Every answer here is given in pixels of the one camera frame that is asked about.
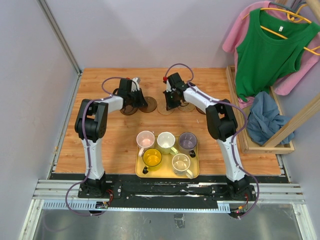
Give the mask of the yellow plastic tray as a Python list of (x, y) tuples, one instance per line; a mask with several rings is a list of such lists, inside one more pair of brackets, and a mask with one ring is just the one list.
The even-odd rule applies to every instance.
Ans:
[[(158, 148), (158, 144), (157, 144), (157, 138), (158, 136), (155, 136), (155, 142), (154, 142), (154, 148), (159, 150)], [(179, 136), (175, 136), (175, 144), (174, 147), (178, 150), (178, 154), (182, 154), (179, 151), (179, 143), (178, 143), (178, 138)], [(199, 154), (198, 154), (198, 144), (195, 147), (195, 153), (196, 153), (196, 157), (191, 158), (189, 155), (189, 159), (190, 159), (190, 170), (193, 172), (194, 174), (194, 178), (198, 177), (199, 173), (200, 173), (200, 165), (199, 165)], [(162, 164), (159, 170), (157, 171), (150, 171), (147, 174), (143, 174), (143, 168), (145, 166), (144, 162), (143, 162), (143, 155), (142, 157), (138, 156), (138, 152), (139, 152), (139, 147), (137, 146), (137, 151), (136, 151), (136, 162), (135, 162), (135, 173), (138, 177), (141, 178), (173, 178), (173, 179), (188, 179), (188, 177), (186, 177), (185, 175), (183, 176), (178, 176), (175, 175), (175, 173), (173, 172), (173, 168), (172, 168), (172, 158), (174, 155), (172, 154), (162, 154)]]

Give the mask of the purple black cup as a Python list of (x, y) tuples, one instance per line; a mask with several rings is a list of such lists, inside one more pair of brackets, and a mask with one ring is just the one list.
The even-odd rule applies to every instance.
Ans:
[(197, 144), (198, 139), (191, 132), (184, 132), (178, 137), (178, 150), (191, 158), (196, 157), (195, 148)]

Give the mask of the yellow black cup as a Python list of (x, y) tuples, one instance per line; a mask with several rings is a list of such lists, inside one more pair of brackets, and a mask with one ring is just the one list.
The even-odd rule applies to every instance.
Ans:
[(162, 153), (156, 148), (146, 150), (142, 156), (144, 168), (142, 173), (146, 175), (149, 172), (157, 171), (162, 166)]

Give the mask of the green tank top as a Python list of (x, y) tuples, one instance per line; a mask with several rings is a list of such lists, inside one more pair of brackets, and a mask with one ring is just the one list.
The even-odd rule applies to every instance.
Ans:
[(235, 88), (244, 102), (269, 91), (277, 79), (298, 72), (305, 47), (320, 31), (312, 23), (278, 19), (260, 8), (249, 13), (249, 26), (237, 47)]

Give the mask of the white cream cup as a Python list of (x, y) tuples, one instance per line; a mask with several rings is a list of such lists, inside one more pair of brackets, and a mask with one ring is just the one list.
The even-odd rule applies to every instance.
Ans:
[(177, 155), (178, 154), (178, 150), (174, 147), (175, 143), (176, 143), (176, 138), (170, 132), (167, 132), (167, 131), (162, 132), (157, 137), (158, 149), (164, 155), (166, 155), (166, 154)]

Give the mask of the blue cloth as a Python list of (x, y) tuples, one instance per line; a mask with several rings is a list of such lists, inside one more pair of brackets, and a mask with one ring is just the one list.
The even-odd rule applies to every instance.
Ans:
[(289, 116), (280, 114), (275, 100), (261, 91), (251, 105), (246, 129), (251, 140), (262, 146), (290, 120)]

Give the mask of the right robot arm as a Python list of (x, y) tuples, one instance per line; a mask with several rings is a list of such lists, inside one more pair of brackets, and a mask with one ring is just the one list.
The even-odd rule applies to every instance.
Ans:
[(227, 177), (227, 196), (238, 200), (245, 194), (250, 201), (256, 200), (259, 193), (250, 185), (249, 174), (244, 170), (237, 147), (238, 123), (229, 100), (218, 100), (201, 91), (193, 83), (185, 83), (176, 72), (163, 77), (166, 90), (163, 92), (166, 109), (177, 108), (182, 101), (195, 105), (206, 115), (210, 136), (220, 147)]

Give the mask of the pink cup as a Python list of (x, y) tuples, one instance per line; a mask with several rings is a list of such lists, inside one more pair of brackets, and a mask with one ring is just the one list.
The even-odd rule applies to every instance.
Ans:
[(148, 130), (141, 131), (136, 137), (136, 143), (139, 148), (138, 156), (142, 157), (146, 150), (154, 148), (155, 135)]

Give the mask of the woven coaster back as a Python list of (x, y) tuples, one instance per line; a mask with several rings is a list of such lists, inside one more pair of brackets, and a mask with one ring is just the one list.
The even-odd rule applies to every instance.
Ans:
[(161, 101), (157, 104), (157, 111), (164, 116), (168, 116), (174, 112), (174, 109), (167, 110), (167, 104), (165, 101)]

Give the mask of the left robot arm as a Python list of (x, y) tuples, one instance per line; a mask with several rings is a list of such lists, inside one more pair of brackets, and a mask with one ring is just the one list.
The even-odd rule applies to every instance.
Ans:
[(122, 78), (119, 87), (109, 96), (97, 99), (83, 99), (77, 114), (74, 130), (81, 139), (86, 170), (84, 180), (79, 184), (79, 198), (102, 198), (107, 193), (106, 172), (102, 160), (102, 138), (107, 130), (108, 114), (148, 104), (140, 88), (140, 78)]

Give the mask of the grey hanger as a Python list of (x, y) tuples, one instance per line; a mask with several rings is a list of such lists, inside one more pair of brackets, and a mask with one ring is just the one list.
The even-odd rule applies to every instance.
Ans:
[(272, 0), (274, 5), (277, 5), (283, 9), (299, 14), (301, 9), (306, 6), (305, 0)]

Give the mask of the wooden rack frame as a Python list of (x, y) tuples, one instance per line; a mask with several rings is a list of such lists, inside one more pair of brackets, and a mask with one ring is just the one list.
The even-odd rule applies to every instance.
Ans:
[[(316, 44), (320, 43), (320, 36), (317, 35), (315, 40), (312, 40), (310, 46), (315, 48)], [(270, 89), (271, 97), (275, 100), (279, 107), (277, 99), (278, 94), (275, 93), (274, 88)], [(314, 116), (320, 110), (320, 96), (317, 95), (305, 107), (302, 108), (291, 120), (284, 125), (278, 132), (276, 132), (264, 145), (254, 143), (246, 129), (243, 129), (237, 139), (241, 151), (245, 154), (290, 154), (295, 148), (292, 142), (281, 144), (281, 141), (292, 134), (297, 128), (304, 124), (308, 119)]]

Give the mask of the woven coaster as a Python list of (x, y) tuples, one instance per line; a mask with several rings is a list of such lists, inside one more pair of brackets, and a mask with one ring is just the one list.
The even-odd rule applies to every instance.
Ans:
[(184, 105), (180, 105), (178, 109), (182, 112), (192, 112), (196, 108), (192, 103), (186, 103)]
[(157, 111), (164, 116), (168, 116), (174, 112), (174, 109), (167, 110), (167, 104), (165, 101), (161, 101), (157, 104)]

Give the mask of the beige cup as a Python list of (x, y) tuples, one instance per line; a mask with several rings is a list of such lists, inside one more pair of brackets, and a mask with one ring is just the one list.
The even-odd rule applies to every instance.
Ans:
[(172, 171), (174, 172), (175, 175), (177, 176), (186, 176), (189, 179), (194, 178), (194, 174), (191, 171), (191, 160), (190, 158), (183, 154), (183, 153), (178, 153), (173, 156), (172, 161)]

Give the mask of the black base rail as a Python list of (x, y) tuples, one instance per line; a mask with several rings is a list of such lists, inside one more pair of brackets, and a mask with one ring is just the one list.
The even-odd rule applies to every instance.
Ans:
[(97, 200), (105, 206), (125, 209), (214, 209), (218, 201), (255, 202), (259, 190), (251, 177), (232, 183), (222, 175), (200, 175), (195, 179), (141, 178), (131, 174), (108, 174), (100, 181), (82, 183), (83, 174), (53, 173), (49, 181), (63, 183), (68, 199)]

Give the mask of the yellow hanger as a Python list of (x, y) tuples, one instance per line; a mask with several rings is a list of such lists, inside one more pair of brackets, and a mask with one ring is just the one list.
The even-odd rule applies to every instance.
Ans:
[[(292, 22), (292, 23), (296, 23), (296, 24), (297, 24), (297, 23), (300, 23), (301, 21), (304, 21), (304, 22), (306, 22), (306, 23), (308, 23), (308, 24), (311, 24), (311, 23), (312, 23), (309, 19), (307, 19), (307, 18), (299, 15), (300, 10), (308, 5), (306, 2), (303, 2), (300, 6), (298, 6), (298, 9), (297, 9), (297, 10), (292, 10), (291, 8), (285, 6), (285, 5), (281, 4), (281, 3), (277, 3), (277, 2), (272, 2), (272, 4), (273, 4), (273, 5), (276, 5), (276, 6), (278, 6), (278, 7), (263, 7), (263, 8), (261, 8), (261, 10), (273, 10), (273, 11), (278, 11), (278, 12), (286, 13), (286, 18), (287, 18), (287, 20), (289, 20), (289, 21)], [(245, 15), (245, 16), (242, 18), (242, 20), (244, 20), (245, 18), (247, 18), (249, 15), (250, 15), (250, 13), (248, 13), (247, 15)], [(278, 37), (280, 37), (280, 38), (282, 38), (282, 39), (288, 39), (286, 36), (284, 36), (284, 35), (282, 35), (282, 34), (280, 34), (280, 33), (278, 33), (278, 32), (275, 32), (275, 31), (273, 31), (273, 30), (271, 30), (271, 29), (268, 29), (268, 28), (265, 27), (265, 26), (262, 26), (262, 25), (261, 25), (260, 27), (261, 27), (261, 29), (263, 29), (263, 30), (265, 30), (265, 31), (267, 31), (267, 32), (269, 32), (269, 33), (272, 33), (272, 34), (274, 34), (274, 35), (276, 35), (276, 36), (278, 36)], [(304, 47), (303, 49), (305, 49), (305, 50), (306, 50), (307, 52), (309, 52), (309, 53), (312, 53), (313, 55), (320, 56), (320, 53), (316, 52), (316, 50), (318, 50), (319, 48), (320, 48), (320, 46), (314, 47), (314, 48), (312, 48), (312, 49), (309, 49), (309, 48), (307, 48), (307, 47)]]

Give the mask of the dark brown coaster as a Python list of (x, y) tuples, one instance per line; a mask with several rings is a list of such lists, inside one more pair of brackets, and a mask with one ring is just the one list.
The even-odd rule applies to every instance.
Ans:
[(131, 116), (138, 111), (137, 107), (132, 107), (131, 105), (126, 106), (125, 108), (121, 109), (120, 112), (125, 116)]
[(206, 113), (205, 113), (204, 111), (202, 111), (200, 108), (196, 107), (196, 110), (197, 110), (200, 114), (206, 115)]
[(139, 110), (143, 113), (152, 113), (157, 108), (157, 101), (151, 96), (146, 96), (144, 99), (147, 106), (140, 107)]

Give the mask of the woven coaster front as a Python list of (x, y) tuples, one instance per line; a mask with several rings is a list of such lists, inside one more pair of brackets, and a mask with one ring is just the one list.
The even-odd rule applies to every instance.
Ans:
[(196, 108), (192, 103), (186, 103), (184, 105), (180, 105), (178, 109), (182, 112), (192, 112)]

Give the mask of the pink t-shirt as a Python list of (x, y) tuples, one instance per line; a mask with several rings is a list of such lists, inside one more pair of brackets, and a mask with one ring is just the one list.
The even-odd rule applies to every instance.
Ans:
[[(222, 49), (226, 53), (233, 54), (235, 67), (238, 66), (237, 47), (245, 39), (245, 36), (249, 28), (250, 18), (248, 14), (251, 11), (260, 8), (270, 8), (266, 11), (269, 15), (279, 20), (291, 23), (291, 21), (288, 19), (287, 15), (284, 12), (280, 10), (271, 10), (272, 8), (279, 9), (280, 7), (277, 6), (275, 3), (272, 3), (270, 0), (258, 1), (247, 6), (244, 10), (241, 11), (239, 16), (236, 18), (222, 45)], [(312, 67), (319, 61), (320, 57), (318, 55), (315, 55), (309, 51), (304, 52), (302, 54), (300, 69), (297, 72), (278, 78), (273, 84), (274, 92), (280, 96), (288, 95), (294, 89), (294, 87), (302, 81), (307, 72), (311, 70)]]

